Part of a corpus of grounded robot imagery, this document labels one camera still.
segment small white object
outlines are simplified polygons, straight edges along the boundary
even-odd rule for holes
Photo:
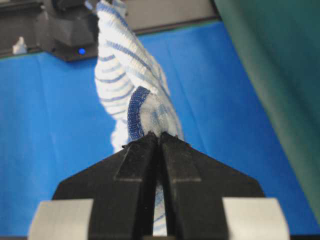
[[[276,198],[224,197],[229,240],[289,240],[288,224]]]
[[[87,240],[93,199],[40,202],[28,240]]]
[[[23,36],[20,36],[16,44],[12,46],[12,53],[14,55],[27,53],[27,45],[25,44],[25,39]]]

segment green fabric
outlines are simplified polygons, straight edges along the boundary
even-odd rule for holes
[[[215,2],[320,223],[320,1]]]

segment striped towel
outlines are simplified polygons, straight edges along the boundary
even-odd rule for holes
[[[128,27],[126,5],[120,0],[112,4],[101,0],[96,10],[100,32],[95,83],[101,104],[116,120],[111,135],[114,152],[149,131],[158,137],[168,132],[183,140],[166,76]],[[153,234],[167,234],[160,184],[156,187]]]

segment blue tablecloth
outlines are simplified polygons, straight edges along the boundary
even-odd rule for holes
[[[166,73],[185,140],[256,178],[278,198],[292,234],[320,234],[224,25],[140,39]],[[59,181],[112,154],[115,122],[98,100],[96,61],[0,60],[0,235],[26,235]]]

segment blue stripe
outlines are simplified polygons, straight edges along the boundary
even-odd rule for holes
[[[156,86],[149,78],[146,78],[146,76],[143,75],[141,72],[139,72],[131,67],[125,67],[125,71],[127,73],[132,74],[132,75],[135,75],[138,79],[141,79],[142,81],[149,83],[152,87],[158,89],[158,86]]]
[[[106,89],[105,92],[110,92],[110,93],[114,93],[114,92],[119,92],[122,89],[124,89],[131,81],[128,80],[126,81],[122,86],[118,87],[118,88],[113,88],[113,89]]]
[[[119,8],[122,8],[122,9],[126,9],[127,8],[127,6],[124,3],[121,3],[121,2],[116,1],[116,0],[112,1],[112,5],[116,6],[116,7],[119,7]]]
[[[97,77],[95,77],[95,79],[98,80],[99,82],[102,82],[102,83],[112,84],[112,83],[115,83],[115,82],[119,81],[120,79],[122,79],[125,75],[126,75],[126,73],[124,72],[114,79],[100,79]]]
[[[112,98],[100,98],[100,101],[104,102],[104,103],[110,103],[110,102],[113,102],[113,101],[117,101],[117,100],[120,100],[120,99],[124,99],[125,97],[128,97],[132,91],[135,89],[134,86],[132,86],[132,88],[125,94],[125,95],[122,95],[122,96],[115,96],[115,97],[112,97]]]
[[[150,66],[148,64],[146,64],[137,54],[135,54],[134,52],[130,51],[128,48],[126,48],[126,47],[124,47],[124,46],[122,46],[122,45],[120,45],[118,43],[112,42],[112,41],[106,41],[105,45],[108,46],[108,47],[111,47],[113,49],[116,49],[118,51],[121,51],[124,54],[128,54],[129,56],[131,56],[132,58],[137,60],[139,63],[141,63],[144,67],[146,67],[146,69],[148,69],[152,73],[152,70],[151,70]]]
[[[99,56],[98,57],[99,61],[101,61],[101,62],[107,62],[107,61],[110,61],[115,58],[116,58],[115,55],[110,55],[110,56],[105,56],[105,57]]]
[[[125,26],[125,27],[129,27],[126,20],[120,15],[120,13],[117,12],[117,10],[115,10],[113,7],[111,7],[110,5],[105,5],[103,4],[101,1],[97,3],[96,5],[96,11],[103,11],[103,12],[107,12],[110,14],[113,14],[117,19],[120,20],[120,22]]]
[[[117,114],[123,114],[126,110],[123,110],[123,111],[118,111],[118,112],[115,112],[115,113],[111,113],[111,116],[114,116],[114,115],[117,115]]]
[[[159,221],[160,219],[163,219],[165,216],[165,213],[163,213],[161,216],[157,217],[153,222]]]
[[[121,64],[118,63],[117,65],[113,66],[113,67],[110,67],[108,69],[101,69],[101,72],[106,74],[106,73],[111,73],[111,72],[114,72],[115,70],[118,70],[119,68],[121,68]]]

